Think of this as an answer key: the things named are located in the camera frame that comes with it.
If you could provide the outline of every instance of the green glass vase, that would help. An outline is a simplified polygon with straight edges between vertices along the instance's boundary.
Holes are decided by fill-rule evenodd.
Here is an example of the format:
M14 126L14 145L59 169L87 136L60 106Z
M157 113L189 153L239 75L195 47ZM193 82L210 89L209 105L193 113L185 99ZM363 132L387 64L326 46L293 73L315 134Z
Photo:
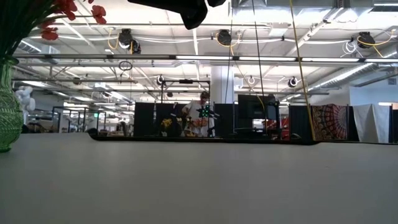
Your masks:
M20 104L11 90L11 65L0 63L0 153L11 150L23 123Z

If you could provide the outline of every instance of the man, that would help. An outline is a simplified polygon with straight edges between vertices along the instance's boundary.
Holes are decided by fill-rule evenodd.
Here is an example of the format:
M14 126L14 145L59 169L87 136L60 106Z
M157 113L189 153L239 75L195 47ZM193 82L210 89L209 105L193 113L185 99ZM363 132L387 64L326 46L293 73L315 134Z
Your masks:
M207 137L208 128L212 128L214 126L213 119L210 119L209 126L209 118L200 117L200 111L206 108L209 98L210 94L203 91L200 94L200 100L193 100L182 108L182 113L187 114L187 118L190 118L190 121L187 122L184 129L186 137Z

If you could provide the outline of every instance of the patterned tapestry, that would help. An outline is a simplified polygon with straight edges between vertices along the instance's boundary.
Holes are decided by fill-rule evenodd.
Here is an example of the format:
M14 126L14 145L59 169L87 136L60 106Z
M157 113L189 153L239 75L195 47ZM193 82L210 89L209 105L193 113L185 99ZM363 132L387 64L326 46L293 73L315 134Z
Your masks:
M317 141L347 139L346 106L312 106L312 120Z

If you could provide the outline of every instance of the red flower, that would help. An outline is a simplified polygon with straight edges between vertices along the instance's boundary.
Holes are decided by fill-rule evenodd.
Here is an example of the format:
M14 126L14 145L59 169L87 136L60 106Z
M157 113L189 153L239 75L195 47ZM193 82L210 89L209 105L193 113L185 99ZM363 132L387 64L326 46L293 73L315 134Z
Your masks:
M93 6L93 17L98 24L106 24L106 20L103 16L106 16L106 11L102 6Z
M46 40L57 40L58 39L58 34L56 31L58 28L45 28L42 31L42 38Z
M51 21L45 21L43 22L39 27L42 29L47 28L49 25L52 25L55 22L55 20L51 20Z
M58 6L58 9L55 10L54 13L65 14L71 21L76 19L76 16L73 13L77 11L74 0L55 0L55 4Z

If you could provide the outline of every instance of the computer monitor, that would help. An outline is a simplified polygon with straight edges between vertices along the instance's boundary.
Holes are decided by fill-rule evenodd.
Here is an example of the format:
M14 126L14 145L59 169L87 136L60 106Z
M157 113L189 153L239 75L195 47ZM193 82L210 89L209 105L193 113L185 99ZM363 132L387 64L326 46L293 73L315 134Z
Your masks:
M238 95L238 113L241 119L276 119L278 106L275 106L275 96Z

